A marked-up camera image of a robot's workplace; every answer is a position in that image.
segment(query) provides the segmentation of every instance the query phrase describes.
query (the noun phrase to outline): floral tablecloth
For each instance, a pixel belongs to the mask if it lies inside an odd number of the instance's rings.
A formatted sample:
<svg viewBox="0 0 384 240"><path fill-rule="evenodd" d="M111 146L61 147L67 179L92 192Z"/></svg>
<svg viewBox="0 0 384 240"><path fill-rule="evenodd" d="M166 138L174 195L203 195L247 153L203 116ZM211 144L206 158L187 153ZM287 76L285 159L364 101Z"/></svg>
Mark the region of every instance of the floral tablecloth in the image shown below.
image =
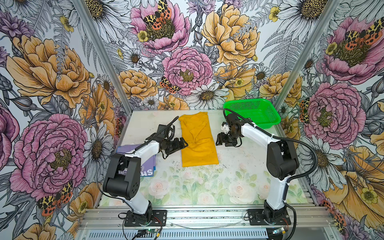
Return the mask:
<svg viewBox="0 0 384 240"><path fill-rule="evenodd" d="M184 112L194 114L198 111L134 112L122 145L142 143L157 129L158 124L165 124L169 122L168 119L181 116ZM221 131L220 126L224 120L222 111L208 111L208 116L215 138ZM138 126L151 127L140 129ZM175 136L181 136L180 123L176 122L175 127ZM274 128L268 131L275 133ZM263 204L270 191L271 179L265 163L266 150L246 138L243 138L241 147L217 146L216 149L218 165L197 167L182 167L180 152L167 159L158 154L154 176L141 177L139 191L153 206ZM287 202L307 203L297 180L291 182ZM122 205L122 202L103 197L99 205L116 206Z"/></svg>

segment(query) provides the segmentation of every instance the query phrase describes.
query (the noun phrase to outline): yellow cloth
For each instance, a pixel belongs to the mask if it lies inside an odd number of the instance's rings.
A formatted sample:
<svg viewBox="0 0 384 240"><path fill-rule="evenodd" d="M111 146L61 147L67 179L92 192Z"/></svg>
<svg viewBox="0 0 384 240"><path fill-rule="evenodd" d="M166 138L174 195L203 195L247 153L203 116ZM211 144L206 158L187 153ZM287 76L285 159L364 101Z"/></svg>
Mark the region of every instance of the yellow cloth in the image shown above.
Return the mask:
<svg viewBox="0 0 384 240"><path fill-rule="evenodd" d="M215 141L207 112L179 117L181 131L188 147L181 150L183 167L218 164Z"/></svg>

